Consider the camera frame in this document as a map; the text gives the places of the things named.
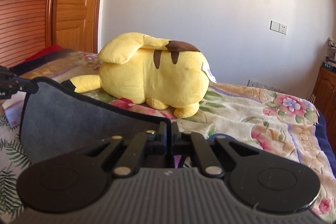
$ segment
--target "plush toy tag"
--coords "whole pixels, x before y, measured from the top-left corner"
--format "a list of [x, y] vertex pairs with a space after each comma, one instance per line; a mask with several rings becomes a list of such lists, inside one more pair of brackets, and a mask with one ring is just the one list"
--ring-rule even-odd
[[210, 67], [208, 64], [204, 63], [202, 64], [202, 71], [204, 71], [207, 75], [207, 77], [209, 78], [209, 80], [211, 82], [217, 83], [216, 78], [212, 75], [211, 71], [210, 71]]

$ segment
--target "yellow plush toy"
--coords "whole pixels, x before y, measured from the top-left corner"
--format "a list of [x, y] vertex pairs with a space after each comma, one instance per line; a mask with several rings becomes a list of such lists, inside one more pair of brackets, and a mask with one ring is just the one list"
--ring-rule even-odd
[[71, 78], [75, 92], [102, 87], [117, 98], [147, 104], [157, 110], [175, 107], [186, 118], [199, 109], [209, 86], [209, 64], [186, 42], [125, 33], [111, 40], [98, 54], [98, 75]]

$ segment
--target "plush toy tail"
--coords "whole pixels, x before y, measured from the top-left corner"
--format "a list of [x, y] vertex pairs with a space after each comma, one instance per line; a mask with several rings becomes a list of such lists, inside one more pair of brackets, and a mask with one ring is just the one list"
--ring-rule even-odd
[[169, 39], [150, 37], [143, 33], [124, 33], [112, 39], [98, 54], [98, 60], [113, 64], [125, 64], [140, 48], [164, 50]]
[[74, 92], [82, 93], [100, 88], [101, 81], [99, 75], [81, 75], [62, 82], [62, 85]]

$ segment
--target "bed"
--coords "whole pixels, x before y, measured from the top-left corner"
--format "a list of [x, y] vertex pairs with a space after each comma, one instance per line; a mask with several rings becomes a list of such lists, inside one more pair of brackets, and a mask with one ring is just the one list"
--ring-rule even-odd
[[[17, 65], [12, 70], [32, 79], [45, 76], [62, 82], [77, 75], [97, 74], [96, 54], [61, 50]], [[181, 131], [192, 130], [206, 138], [227, 134], [254, 147], [301, 162], [313, 169], [321, 190], [312, 211], [329, 223], [336, 220], [336, 160], [326, 138], [324, 118], [314, 105], [291, 95], [245, 86], [211, 84], [196, 115], [176, 119], [173, 109], [158, 111], [134, 105], [103, 90], [87, 96], [126, 110], [176, 120]], [[9, 223], [22, 211], [16, 180], [30, 162], [0, 106], [0, 216]]]

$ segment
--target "cabinet handle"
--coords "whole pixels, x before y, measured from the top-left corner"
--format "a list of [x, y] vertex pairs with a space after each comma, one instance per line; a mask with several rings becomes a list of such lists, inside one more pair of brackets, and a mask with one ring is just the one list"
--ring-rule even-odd
[[332, 93], [332, 95], [330, 96], [330, 102], [331, 102], [331, 103], [333, 102], [333, 96], [334, 96], [334, 93], [335, 93], [335, 90], [333, 90], [333, 93]]

